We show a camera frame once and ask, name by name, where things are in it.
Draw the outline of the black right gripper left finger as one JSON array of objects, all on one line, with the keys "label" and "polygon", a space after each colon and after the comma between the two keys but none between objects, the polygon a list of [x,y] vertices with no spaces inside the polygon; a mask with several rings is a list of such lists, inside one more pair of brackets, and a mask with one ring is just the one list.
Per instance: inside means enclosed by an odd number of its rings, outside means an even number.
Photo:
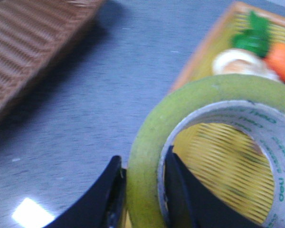
[{"label": "black right gripper left finger", "polygon": [[113,156],[89,190],[45,227],[124,228],[125,192],[126,169],[121,157]]}]

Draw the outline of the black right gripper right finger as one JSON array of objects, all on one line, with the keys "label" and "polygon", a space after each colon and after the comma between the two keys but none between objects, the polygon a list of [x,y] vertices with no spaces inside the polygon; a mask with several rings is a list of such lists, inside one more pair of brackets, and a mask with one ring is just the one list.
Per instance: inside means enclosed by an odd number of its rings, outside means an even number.
[{"label": "black right gripper right finger", "polygon": [[213,195],[170,146],[165,157],[165,194],[170,228],[258,228]]}]

